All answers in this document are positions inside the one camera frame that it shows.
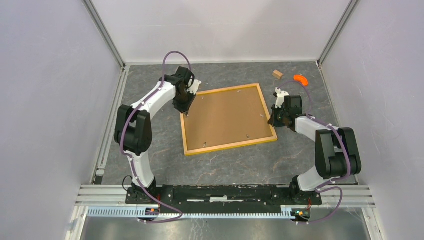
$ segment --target brown board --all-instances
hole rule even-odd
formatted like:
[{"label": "brown board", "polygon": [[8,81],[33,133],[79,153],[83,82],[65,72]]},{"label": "brown board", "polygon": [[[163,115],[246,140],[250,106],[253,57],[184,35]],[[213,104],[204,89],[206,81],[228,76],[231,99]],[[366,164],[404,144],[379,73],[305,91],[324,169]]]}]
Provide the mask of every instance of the brown board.
[{"label": "brown board", "polygon": [[276,141],[259,83],[197,93],[181,114],[186,156]]}]

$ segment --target orange handle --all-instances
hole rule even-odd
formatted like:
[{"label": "orange handle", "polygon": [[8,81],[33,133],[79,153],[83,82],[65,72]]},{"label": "orange handle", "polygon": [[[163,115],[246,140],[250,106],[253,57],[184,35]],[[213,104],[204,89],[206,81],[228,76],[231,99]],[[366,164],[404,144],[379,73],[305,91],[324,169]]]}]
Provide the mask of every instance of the orange handle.
[{"label": "orange handle", "polygon": [[299,83],[301,83],[305,87],[308,85],[308,80],[306,79],[306,77],[304,77],[302,75],[294,75],[293,79],[295,81],[298,81]]}]

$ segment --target cable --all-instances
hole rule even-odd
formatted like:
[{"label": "cable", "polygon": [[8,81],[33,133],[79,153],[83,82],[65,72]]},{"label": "cable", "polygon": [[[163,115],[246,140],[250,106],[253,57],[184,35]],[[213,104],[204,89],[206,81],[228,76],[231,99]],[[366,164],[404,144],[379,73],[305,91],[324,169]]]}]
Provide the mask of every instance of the cable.
[{"label": "cable", "polygon": [[125,189],[125,187],[124,187],[124,182],[125,182],[125,179],[127,179],[128,177],[130,177],[131,178],[131,182],[133,181],[133,176],[131,176],[131,175],[126,175],[124,178],[123,178],[123,180],[122,180],[122,188],[128,193],[128,189]]},{"label": "cable", "polygon": [[311,94],[309,93],[308,89],[307,89],[307,88],[306,88],[306,87],[305,87],[302,83],[300,83],[300,82],[298,82],[298,81],[287,81],[287,82],[284,82],[283,84],[281,84],[281,85],[278,87],[278,89],[280,89],[280,90],[281,90],[281,87],[282,87],[282,86],[284,86],[284,85],[286,85],[286,84],[289,84],[289,83],[297,83],[297,84],[299,84],[300,86],[302,86],[302,88],[305,90],[305,92],[306,92],[306,94],[307,94],[307,98],[309,99],[309,108],[308,108],[308,110],[306,111],[306,117],[307,117],[307,118],[309,118],[311,121],[314,121],[314,122],[316,122],[316,123],[318,123],[318,124],[321,124],[321,125],[323,125],[323,126],[325,126],[325,127],[329,128],[329,129],[330,129],[330,130],[334,133],[335,137],[336,137],[336,138],[337,138],[337,140],[338,140],[338,143],[339,143],[339,144],[340,144],[340,146],[341,146],[341,150],[343,151],[344,159],[346,160],[346,166],[347,166],[347,171],[346,171],[346,175],[345,175],[345,176],[330,179],[330,180],[328,180],[328,181],[326,181],[326,182],[324,182],[324,183],[320,184],[319,186],[317,186],[317,187],[315,188],[315,191],[316,191],[317,193],[319,193],[319,194],[320,194],[320,193],[325,193],[325,192],[330,191],[330,190],[338,189],[338,190],[340,191],[340,199],[338,200],[338,203],[337,203],[337,205],[335,206],[334,210],[333,210],[333,211],[332,211],[329,215],[327,215],[327,216],[325,216],[325,217],[323,217],[323,218],[321,218],[321,219],[314,220],[314,221],[310,221],[310,222],[299,222],[299,221],[296,221],[296,224],[300,224],[300,225],[309,225],[309,224],[319,223],[319,222],[321,222],[321,221],[327,220],[328,218],[330,218],[331,216],[333,216],[333,215],[336,213],[336,211],[339,209],[340,204],[342,204],[342,199],[343,199],[343,190],[342,190],[340,187],[338,187],[338,186],[329,187],[329,188],[327,188],[327,189],[323,189],[323,190],[321,190],[321,188],[323,188],[323,187],[327,186],[327,185],[328,185],[328,184],[330,184],[331,182],[335,182],[335,181],[340,181],[340,180],[347,179],[347,178],[351,175],[351,170],[352,170],[351,168],[352,168],[352,166],[351,166],[351,162],[350,162],[350,160],[349,160],[348,151],[346,150],[345,145],[343,144],[343,141],[342,141],[342,137],[340,137],[340,135],[339,135],[339,133],[337,132],[337,130],[336,130],[336,129],[335,129],[335,128],[331,125],[331,124],[327,124],[327,123],[325,123],[324,121],[322,121],[322,120],[320,120],[320,119],[318,119],[318,118],[316,118],[316,117],[314,117],[314,116],[311,116],[311,115],[309,114],[309,112],[310,112],[310,111],[311,111],[311,109],[312,109],[313,101],[312,101],[312,97],[311,97]]},{"label": "cable", "polygon": [[158,204],[160,204],[160,205],[162,205],[162,206],[164,206],[164,207],[166,207],[166,208],[168,208],[168,209],[171,209],[171,210],[174,210],[175,212],[177,212],[177,213],[179,213],[179,216],[176,216],[176,217],[173,217],[173,218],[169,218],[169,219],[165,219],[165,220],[159,220],[159,221],[144,221],[144,223],[145,224],[161,224],[161,223],[168,223],[168,222],[172,222],[172,221],[175,221],[175,220],[178,220],[178,219],[180,219],[182,216],[183,216],[183,212],[181,211],[181,210],[179,210],[179,209],[177,209],[177,208],[175,208],[175,207],[172,207],[172,206],[170,206],[170,205],[168,205],[168,204],[166,204],[166,203],[163,203],[163,202],[161,202],[160,200],[158,200],[158,199],[156,199],[154,196],[152,196],[148,191],[147,191],[147,189],[143,186],[143,184],[142,184],[142,182],[140,181],[140,178],[139,178],[139,176],[137,175],[137,172],[136,172],[136,168],[135,168],[135,166],[134,166],[134,159],[133,159],[133,156],[131,155],[131,154],[129,154],[129,153],[126,153],[125,151],[124,151],[124,139],[125,139],[125,134],[127,133],[127,129],[128,129],[128,126],[130,125],[130,121],[131,121],[131,119],[133,119],[133,116],[136,114],[136,112],[142,107],[142,106],[144,106],[146,103],[147,103],[147,101],[149,100],[149,99],[151,99],[156,93],[158,93],[160,90],[162,90],[162,87],[164,86],[164,84],[165,84],[165,63],[166,63],[166,61],[167,61],[167,58],[168,58],[168,56],[169,55],[171,55],[171,54],[180,54],[181,56],[183,56],[184,58],[185,58],[185,60],[187,61],[187,64],[188,64],[188,69],[191,71],[192,70],[192,65],[190,64],[190,62],[189,62],[189,59],[184,55],[184,54],[182,54],[181,52],[179,52],[179,51],[170,51],[170,52],[168,52],[166,55],[165,55],[165,57],[163,58],[163,62],[162,62],[162,79],[161,79],[161,82],[160,82],[160,85],[159,85],[159,87],[158,88],[156,88],[151,94],[149,94],[145,99],[143,99],[143,101],[141,101],[141,103],[136,107],[136,108],[134,108],[134,110],[131,112],[131,114],[128,116],[128,118],[127,118],[127,120],[126,120],[126,122],[125,122],[125,125],[123,126],[123,130],[122,130],[122,136],[121,136],[121,138],[120,138],[120,145],[119,145],[119,150],[120,150],[120,152],[121,152],[121,154],[122,155],[124,155],[124,156],[127,156],[127,157],[129,157],[129,158],[131,158],[131,164],[130,164],[130,166],[131,166],[131,172],[132,172],[132,174],[134,175],[134,178],[137,180],[137,183],[140,185],[140,187],[141,187],[141,189],[143,190],[143,192],[149,197],[149,198],[151,198],[153,201],[155,201],[156,203],[158,203]]}]

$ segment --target small brown block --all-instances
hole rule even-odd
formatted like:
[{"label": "small brown block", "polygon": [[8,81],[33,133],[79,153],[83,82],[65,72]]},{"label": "small brown block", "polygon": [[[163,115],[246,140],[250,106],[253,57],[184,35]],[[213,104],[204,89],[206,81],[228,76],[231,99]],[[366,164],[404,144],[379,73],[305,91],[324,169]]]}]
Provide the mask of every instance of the small brown block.
[{"label": "small brown block", "polygon": [[275,70],[272,75],[276,77],[277,79],[281,79],[283,77],[283,74],[279,72],[278,70]]}]

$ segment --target gray floor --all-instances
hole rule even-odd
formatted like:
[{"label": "gray floor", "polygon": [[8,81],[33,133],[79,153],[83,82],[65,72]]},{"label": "gray floor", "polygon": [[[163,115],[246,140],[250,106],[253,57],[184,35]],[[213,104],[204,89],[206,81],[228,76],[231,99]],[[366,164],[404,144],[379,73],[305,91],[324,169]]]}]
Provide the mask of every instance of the gray floor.
[{"label": "gray floor", "polygon": [[[168,65],[175,73],[178,65]],[[273,93],[281,83],[301,74],[309,81],[313,100],[311,114],[337,124],[331,101],[314,62],[215,63],[194,64],[193,73],[202,81],[200,91],[259,83],[268,108],[275,103]],[[282,80],[272,76],[284,73]],[[146,95],[161,77],[162,66],[131,66],[122,104],[130,105]],[[284,90],[301,95],[303,107],[310,105],[303,89],[289,84]],[[278,141],[184,156],[180,114],[169,102],[152,120],[153,143],[150,165],[157,183],[162,184],[288,184],[295,175],[314,165],[315,143],[288,128],[277,128]],[[120,185],[131,170],[126,157],[112,142],[103,178],[104,185]],[[352,177],[348,183],[355,183]]]},{"label": "gray floor", "polygon": [[[313,209],[320,219],[329,209]],[[134,218],[88,217],[83,240],[369,240],[361,209],[340,209],[321,223],[296,226],[287,219],[183,219],[164,224],[143,224]]]}]

